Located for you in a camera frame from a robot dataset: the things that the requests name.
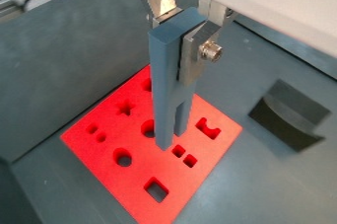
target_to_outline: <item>gray plastic part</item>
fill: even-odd
[[[154,133],[162,150],[170,147],[173,134],[180,136],[186,129],[196,82],[184,86],[177,81],[180,46],[182,36],[204,21],[196,8],[188,8],[149,31]]]

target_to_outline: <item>star-shaped hole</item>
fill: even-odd
[[[117,114],[125,114],[129,116],[132,114],[132,109],[134,108],[134,104],[126,99],[124,102],[117,104]]]

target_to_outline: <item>dark gray surface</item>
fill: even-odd
[[[41,224],[10,167],[0,160],[0,223]]]
[[[13,161],[148,63],[140,0],[54,0],[0,25],[0,157]]]
[[[56,27],[40,27],[34,23],[29,32],[20,32],[18,29],[10,31],[6,26],[10,42],[6,36],[0,35],[0,92],[10,94],[8,97],[12,98],[9,102],[4,100],[2,94],[0,97],[0,143],[14,145],[17,136],[21,137],[20,142],[28,141],[29,146],[40,142],[137,71],[136,62],[137,65],[146,62],[148,24],[141,1],[85,0],[85,4],[93,2],[93,6],[100,5],[94,1],[104,2],[101,6],[110,7],[110,11],[96,12],[94,8],[84,6],[81,0],[66,0],[70,4],[56,0],[49,4],[53,8],[64,7],[64,11],[56,14],[61,17],[68,13],[70,21],[66,23],[77,28],[77,31],[68,30],[68,34],[64,34],[68,43],[62,42],[61,46],[62,38],[49,35],[56,51],[49,52],[49,43],[32,39],[34,49],[24,43],[32,31],[48,29],[50,32],[42,34],[53,34]],[[196,0],[182,0],[181,5],[194,3]],[[56,18],[46,16],[45,11],[49,10],[36,9],[28,13],[28,17],[21,18],[32,21],[36,17]],[[102,24],[90,23],[96,15],[104,17],[98,18],[105,20]],[[86,21],[85,30],[80,21]],[[26,22],[17,19],[13,27],[28,26]],[[113,25],[125,28],[125,32],[120,28],[113,30]],[[13,36],[18,37],[17,42],[22,42],[20,46]],[[82,46],[72,49],[72,41]],[[222,34],[220,43],[225,46],[224,57],[217,64],[208,65],[197,84],[197,93],[244,126],[244,131],[177,216],[176,223],[334,224],[337,83],[236,24]],[[121,48],[125,44],[124,49],[130,51],[125,54],[117,54],[116,50],[109,49],[109,45]],[[326,139],[299,154],[248,117],[250,109],[278,78],[331,111],[315,131]],[[8,124],[2,124],[4,118],[12,120],[17,130],[5,127]],[[42,222],[136,223],[61,143],[58,136],[64,130],[49,137],[12,167]],[[21,152],[10,152],[9,157]]]
[[[236,19],[256,34],[278,45],[282,49],[294,54],[301,60],[321,70],[326,75],[337,80],[337,59],[335,57],[322,53],[303,42],[274,31],[261,23],[240,15]]]
[[[174,223],[334,224],[337,83],[237,24],[221,43],[197,93],[244,131]],[[299,154],[248,117],[278,78],[331,111],[317,129],[326,139]],[[13,166],[44,223],[134,223],[58,135]]]

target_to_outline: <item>gray table surface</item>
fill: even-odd
[[[197,94],[244,131],[174,223],[334,224],[337,82],[238,24],[222,33],[220,44],[225,54],[218,63],[208,65]],[[129,73],[146,63],[146,50],[141,53],[140,64]],[[315,131],[326,139],[301,153],[248,117],[277,79],[331,111]],[[98,97],[116,86],[109,81],[104,76],[97,80],[104,82]],[[61,133],[85,114],[80,108],[84,111],[86,103],[65,117],[69,121],[78,114],[77,118],[13,163],[13,174],[42,223],[136,223],[60,141]]]

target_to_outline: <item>shape hole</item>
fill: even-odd
[[[98,133],[98,134],[96,135],[96,141],[97,141],[97,142],[104,142],[105,139],[106,139],[105,133]]]
[[[192,168],[194,166],[196,162],[197,162],[196,158],[192,155],[188,154],[186,157],[184,158],[184,164],[189,168]]]
[[[157,203],[161,203],[169,194],[169,190],[156,178],[149,179],[144,189]]]
[[[113,160],[121,167],[129,167],[132,165],[132,155],[124,148],[117,148],[113,152]]]
[[[154,137],[154,121],[152,119],[146,120],[142,123],[141,131],[144,136],[146,136],[148,138]]]
[[[152,79],[148,78],[146,80],[144,80],[142,82],[142,90],[146,92],[152,92],[153,91],[153,87],[152,87]]]
[[[220,128],[210,129],[206,126],[206,118],[205,117],[202,117],[200,119],[200,121],[197,122],[197,124],[194,126],[212,140],[216,139],[217,135],[221,132]]]
[[[94,123],[92,123],[86,126],[85,131],[86,133],[93,134],[97,131],[97,129],[98,129],[98,126]]]
[[[172,149],[172,153],[173,153],[173,155],[174,155],[177,158],[180,158],[180,157],[182,156],[184,152],[185,152],[185,150],[184,150],[184,148],[182,148],[180,145],[176,145],[176,146],[173,147],[173,149]]]
[[[136,105],[126,99],[124,102],[117,104],[117,114],[124,114],[129,116],[132,114],[132,109],[134,108],[134,106]]]

